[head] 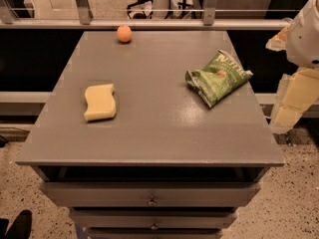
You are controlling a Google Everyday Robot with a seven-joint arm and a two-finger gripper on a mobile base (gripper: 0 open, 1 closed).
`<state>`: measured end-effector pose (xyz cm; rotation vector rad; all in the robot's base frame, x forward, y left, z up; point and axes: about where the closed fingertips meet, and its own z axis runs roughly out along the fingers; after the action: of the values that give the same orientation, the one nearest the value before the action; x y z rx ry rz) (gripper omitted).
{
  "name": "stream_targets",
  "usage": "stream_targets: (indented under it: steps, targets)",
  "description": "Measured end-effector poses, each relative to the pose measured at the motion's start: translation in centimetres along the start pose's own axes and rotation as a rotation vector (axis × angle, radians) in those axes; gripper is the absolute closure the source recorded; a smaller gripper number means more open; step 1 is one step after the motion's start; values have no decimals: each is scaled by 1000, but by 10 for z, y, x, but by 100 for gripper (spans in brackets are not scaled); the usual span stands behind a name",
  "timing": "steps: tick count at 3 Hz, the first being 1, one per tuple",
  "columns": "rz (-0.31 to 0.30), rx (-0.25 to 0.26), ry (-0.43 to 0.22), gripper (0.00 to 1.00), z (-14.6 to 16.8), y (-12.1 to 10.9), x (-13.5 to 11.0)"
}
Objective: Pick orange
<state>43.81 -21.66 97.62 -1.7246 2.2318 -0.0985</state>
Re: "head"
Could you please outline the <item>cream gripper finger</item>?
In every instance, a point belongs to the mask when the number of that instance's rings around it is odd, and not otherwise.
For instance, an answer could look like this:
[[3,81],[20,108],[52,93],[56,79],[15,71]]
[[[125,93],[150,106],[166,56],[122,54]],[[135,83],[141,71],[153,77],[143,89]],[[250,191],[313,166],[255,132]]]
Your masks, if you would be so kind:
[[283,28],[275,36],[268,40],[266,48],[271,51],[279,52],[286,50],[287,34],[289,27]]
[[279,81],[276,102],[271,112],[271,128],[293,128],[319,99],[319,70],[299,68]]

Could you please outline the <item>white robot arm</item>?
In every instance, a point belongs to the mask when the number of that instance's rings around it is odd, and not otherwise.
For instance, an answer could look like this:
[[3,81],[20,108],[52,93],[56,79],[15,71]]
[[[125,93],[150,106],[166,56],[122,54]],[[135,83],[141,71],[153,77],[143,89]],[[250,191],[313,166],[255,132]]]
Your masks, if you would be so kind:
[[290,25],[268,40],[266,48],[286,51],[287,60],[298,67],[284,74],[277,88],[270,118],[274,133],[287,133],[319,100],[319,0],[308,0]]

